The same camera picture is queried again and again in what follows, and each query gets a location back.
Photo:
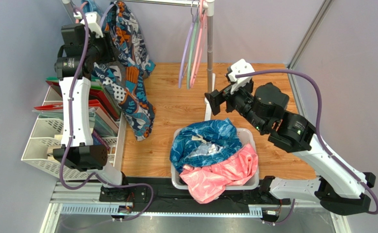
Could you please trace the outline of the patterned blue orange shorts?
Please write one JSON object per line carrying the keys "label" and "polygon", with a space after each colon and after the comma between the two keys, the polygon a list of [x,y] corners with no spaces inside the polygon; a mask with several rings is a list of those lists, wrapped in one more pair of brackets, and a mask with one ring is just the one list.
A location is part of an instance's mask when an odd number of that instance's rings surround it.
{"label": "patterned blue orange shorts", "polygon": [[92,76],[98,78],[124,113],[138,141],[152,132],[155,107],[149,102],[144,80],[155,63],[150,59],[138,21],[129,7],[117,1],[108,10],[103,30],[109,32],[119,52],[114,62],[94,64]]}

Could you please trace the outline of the purple notched hanger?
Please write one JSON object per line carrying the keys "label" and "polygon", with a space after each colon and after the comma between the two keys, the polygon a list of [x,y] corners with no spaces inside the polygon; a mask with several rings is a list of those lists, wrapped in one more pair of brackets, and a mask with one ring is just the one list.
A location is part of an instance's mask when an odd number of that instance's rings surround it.
{"label": "purple notched hanger", "polygon": [[106,21],[106,17],[108,15],[108,13],[110,12],[110,10],[115,6],[115,3],[111,3],[107,8],[106,10],[104,11],[101,19],[100,19],[100,22],[99,22],[99,26],[101,29],[103,29],[103,25],[104,25],[104,22]]}

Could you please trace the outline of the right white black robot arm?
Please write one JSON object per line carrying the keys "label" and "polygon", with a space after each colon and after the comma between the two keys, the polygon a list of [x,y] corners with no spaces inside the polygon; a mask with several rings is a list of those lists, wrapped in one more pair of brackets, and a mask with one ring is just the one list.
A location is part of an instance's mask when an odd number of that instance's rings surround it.
{"label": "right white black robot arm", "polygon": [[206,93],[205,98],[214,115],[225,103],[227,112],[237,111],[261,135],[268,135],[268,141],[275,147],[299,157],[318,173],[312,180],[266,176],[259,189],[261,193],[279,200],[313,201],[342,216],[369,211],[371,198],[365,191],[374,186],[375,175],[345,169],[338,156],[327,154],[317,138],[315,127],[302,115],[287,111],[289,96],[278,87],[266,83],[254,88],[253,82],[248,82],[233,90],[228,85],[223,90]]}

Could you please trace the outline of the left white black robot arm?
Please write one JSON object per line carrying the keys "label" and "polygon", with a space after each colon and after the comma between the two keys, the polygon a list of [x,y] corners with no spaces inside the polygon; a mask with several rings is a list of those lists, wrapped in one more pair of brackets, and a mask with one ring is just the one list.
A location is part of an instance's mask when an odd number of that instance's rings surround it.
{"label": "left white black robot arm", "polygon": [[113,61],[114,46],[109,33],[93,32],[87,25],[75,23],[61,28],[63,45],[57,55],[54,69],[59,80],[63,100],[63,137],[61,146],[53,150],[53,157],[60,162],[60,182],[64,169],[74,169],[95,176],[105,187],[120,187],[122,172],[108,161],[104,145],[94,144],[89,122],[89,93],[91,73],[97,62]]}

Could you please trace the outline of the pink hanger holding shorts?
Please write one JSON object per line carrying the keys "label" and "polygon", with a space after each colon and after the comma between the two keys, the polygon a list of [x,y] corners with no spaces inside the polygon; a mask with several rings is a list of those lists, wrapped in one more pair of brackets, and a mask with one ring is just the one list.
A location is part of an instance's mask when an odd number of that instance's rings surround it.
{"label": "pink hanger holding shorts", "polygon": [[[81,5],[80,5],[80,9],[83,10],[84,7],[88,4],[88,1],[84,1]],[[82,20],[82,16],[80,13],[75,13],[74,14],[74,18],[75,18],[75,23],[80,23],[80,21]]]}

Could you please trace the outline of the green hanger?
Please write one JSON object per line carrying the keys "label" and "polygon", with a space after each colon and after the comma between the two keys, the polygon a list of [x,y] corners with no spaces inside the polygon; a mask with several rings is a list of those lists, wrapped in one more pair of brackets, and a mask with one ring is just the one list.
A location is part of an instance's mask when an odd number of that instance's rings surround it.
{"label": "green hanger", "polygon": [[193,61],[193,53],[195,51],[195,43],[197,39],[197,29],[199,25],[200,17],[197,16],[194,22],[194,26],[190,35],[190,46],[189,46],[189,56],[188,56],[188,63],[187,63],[187,76],[186,76],[186,88],[187,90],[190,89],[190,78],[192,74],[192,66],[194,64]]}

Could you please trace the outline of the purple plain hanger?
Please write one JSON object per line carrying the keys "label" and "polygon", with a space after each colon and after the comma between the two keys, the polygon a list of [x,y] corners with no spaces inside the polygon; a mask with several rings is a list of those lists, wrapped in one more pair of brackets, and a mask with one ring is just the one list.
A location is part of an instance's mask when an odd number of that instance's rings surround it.
{"label": "purple plain hanger", "polygon": [[194,29],[194,25],[195,25],[196,20],[197,20],[197,16],[193,15],[192,16],[192,23],[189,27],[188,34],[187,34],[186,41],[185,41],[185,45],[184,45],[184,49],[183,49],[183,54],[182,54],[182,59],[181,59],[181,64],[180,64],[180,70],[179,70],[178,88],[182,87],[182,79],[183,79],[183,75],[185,73],[185,68],[184,68],[185,59],[186,59],[186,55],[187,55],[187,50],[189,48],[189,40],[190,40],[190,37],[193,33],[193,29]]}

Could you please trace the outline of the white rack base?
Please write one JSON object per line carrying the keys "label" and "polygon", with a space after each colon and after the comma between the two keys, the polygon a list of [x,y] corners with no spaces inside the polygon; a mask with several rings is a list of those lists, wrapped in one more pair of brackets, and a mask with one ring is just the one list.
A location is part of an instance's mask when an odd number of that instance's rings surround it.
{"label": "white rack base", "polygon": [[[215,89],[215,73],[211,73],[211,75],[208,74],[208,91],[212,92]],[[207,98],[204,98],[204,104],[205,104],[205,114],[204,114],[204,120],[211,120],[212,118],[212,109],[210,106],[209,101]]]}

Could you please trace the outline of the green folder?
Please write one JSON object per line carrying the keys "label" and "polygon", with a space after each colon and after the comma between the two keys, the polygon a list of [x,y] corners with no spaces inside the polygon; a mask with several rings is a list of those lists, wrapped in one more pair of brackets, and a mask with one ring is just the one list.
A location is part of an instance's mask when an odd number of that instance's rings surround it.
{"label": "green folder", "polygon": [[[61,92],[61,88],[60,88],[60,85],[59,85],[59,79],[58,78],[47,77],[46,83],[54,91],[56,91],[60,97],[62,97],[62,92]],[[91,82],[90,96],[91,96],[90,99],[92,99],[92,97],[93,97],[94,99],[99,100],[100,103],[104,105],[106,110],[110,110],[110,111],[113,110],[116,113],[120,112],[119,108],[114,103],[114,100],[110,97],[110,95],[108,94],[108,91],[106,91],[102,87],[102,84],[100,82]]]}

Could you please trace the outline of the white laundry basket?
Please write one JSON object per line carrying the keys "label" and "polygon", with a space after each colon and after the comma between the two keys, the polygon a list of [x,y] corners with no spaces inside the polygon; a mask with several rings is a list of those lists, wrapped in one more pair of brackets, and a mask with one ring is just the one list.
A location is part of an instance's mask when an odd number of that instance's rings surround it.
{"label": "white laundry basket", "polygon": [[[257,153],[256,145],[253,139],[253,134],[246,128],[236,128],[238,138],[243,146],[250,144]],[[180,178],[180,174],[177,172],[173,164],[171,164],[171,182],[176,189],[188,190],[188,185],[183,183]],[[259,186],[259,168],[257,168],[255,174],[244,185],[232,185],[228,186],[226,190],[252,190]]]}

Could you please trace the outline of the red clipboard folder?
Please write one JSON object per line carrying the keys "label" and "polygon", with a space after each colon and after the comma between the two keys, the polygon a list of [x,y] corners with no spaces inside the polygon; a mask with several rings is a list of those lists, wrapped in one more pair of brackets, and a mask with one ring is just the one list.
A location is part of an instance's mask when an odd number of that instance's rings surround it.
{"label": "red clipboard folder", "polygon": [[[54,90],[57,92],[57,94],[62,97],[62,92],[60,85],[57,81],[46,81],[46,83]],[[90,89],[90,100],[98,100],[104,109],[108,112],[107,114],[112,117],[114,121],[118,121],[120,119],[119,111],[117,111],[113,105],[110,103],[107,95],[104,93],[102,90],[102,87],[98,86],[91,86]]]}

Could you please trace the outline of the metal clothes rack pole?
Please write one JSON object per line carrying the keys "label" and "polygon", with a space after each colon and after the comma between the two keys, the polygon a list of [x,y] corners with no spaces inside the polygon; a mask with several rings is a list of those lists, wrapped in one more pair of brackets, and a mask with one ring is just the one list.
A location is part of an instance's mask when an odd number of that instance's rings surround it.
{"label": "metal clothes rack pole", "polygon": [[213,22],[214,22],[214,0],[206,0],[207,4],[207,92],[214,90],[213,73]]}

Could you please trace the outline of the white file organizer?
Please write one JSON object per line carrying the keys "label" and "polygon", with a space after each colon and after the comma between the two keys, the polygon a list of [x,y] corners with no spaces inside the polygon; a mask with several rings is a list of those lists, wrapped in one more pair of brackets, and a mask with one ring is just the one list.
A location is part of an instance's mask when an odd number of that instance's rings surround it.
{"label": "white file organizer", "polygon": [[[119,122],[119,131],[116,137],[105,137],[104,140],[110,146],[108,154],[109,162],[117,170],[121,170],[123,151],[125,145],[127,121],[122,115]],[[21,161],[59,178],[60,163],[48,159],[47,152],[50,146],[59,146],[60,140],[55,139],[56,134],[62,133],[63,121],[57,118],[37,118],[27,142]]]}

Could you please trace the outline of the metal clothes rack rail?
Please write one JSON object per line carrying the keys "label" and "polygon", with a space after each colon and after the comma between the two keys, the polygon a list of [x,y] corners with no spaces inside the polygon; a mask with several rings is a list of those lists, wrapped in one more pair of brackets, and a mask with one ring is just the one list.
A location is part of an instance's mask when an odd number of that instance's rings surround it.
{"label": "metal clothes rack rail", "polygon": [[199,7],[199,0],[124,0],[126,2],[147,3],[158,5],[184,6],[184,7]]}

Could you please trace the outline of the aluminium frame post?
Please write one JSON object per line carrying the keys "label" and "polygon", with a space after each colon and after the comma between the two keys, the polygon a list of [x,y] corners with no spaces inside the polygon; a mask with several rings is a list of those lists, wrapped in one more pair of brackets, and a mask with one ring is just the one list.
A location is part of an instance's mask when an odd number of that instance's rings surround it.
{"label": "aluminium frame post", "polygon": [[315,35],[318,27],[322,23],[324,17],[328,13],[330,7],[333,5],[334,0],[323,0],[320,8],[318,9],[315,17],[313,18],[312,22],[310,23],[308,29],[306,30],[301,42],[299,43],[296,51],[294,52],[291,61],[288,63],[288,69],[294,69],[300,58],[302,57],[303,53],[305,52],[307,46],[309,45],[311,39]]}

